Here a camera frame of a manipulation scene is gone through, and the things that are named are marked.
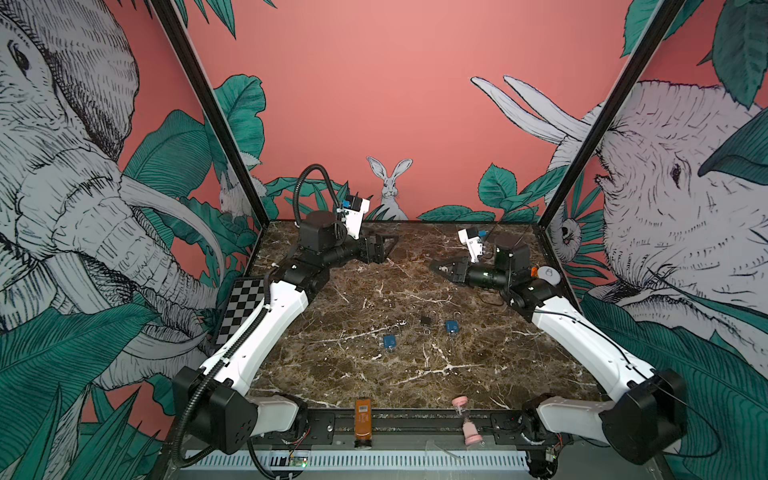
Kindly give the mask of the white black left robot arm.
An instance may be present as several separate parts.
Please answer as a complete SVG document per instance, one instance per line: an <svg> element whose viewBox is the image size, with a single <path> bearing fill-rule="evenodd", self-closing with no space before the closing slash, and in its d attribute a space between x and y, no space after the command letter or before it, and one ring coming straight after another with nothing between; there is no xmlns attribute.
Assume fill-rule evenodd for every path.
<svg viewBox="0 0 768 480"><path fill-rule="evenodd" d="M185 367L172 381L177 426L174 462L190 466L219 450L233 454L252 437L294 430L299 400L246 397L265 359L293 321L350 261L381 264L399 238L363 226L360 213L314 211L298 223L298 240L268 271L263 299L235 333L200 367Z"/></svg>

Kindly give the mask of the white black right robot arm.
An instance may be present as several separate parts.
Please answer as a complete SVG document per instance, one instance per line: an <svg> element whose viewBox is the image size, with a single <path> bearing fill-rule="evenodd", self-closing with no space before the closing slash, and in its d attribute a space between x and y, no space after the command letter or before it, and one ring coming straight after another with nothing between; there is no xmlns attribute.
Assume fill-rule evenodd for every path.
<svg viewBox="0 0 768 480"><path fill-rule="evenodd" d="M530 248L520 237L498 236L493 261L484 264L484 243L474 230L459 236L467 255L436 260L431 271L457 285L498 292L508 307L564 347L608 396L605 401L534 400L523 427L528 438L576 435L603 442L636 465L680 445L688 423L686 383L680 375L656 370L587 320L562 295L559 272L533 266Z"/></svg>

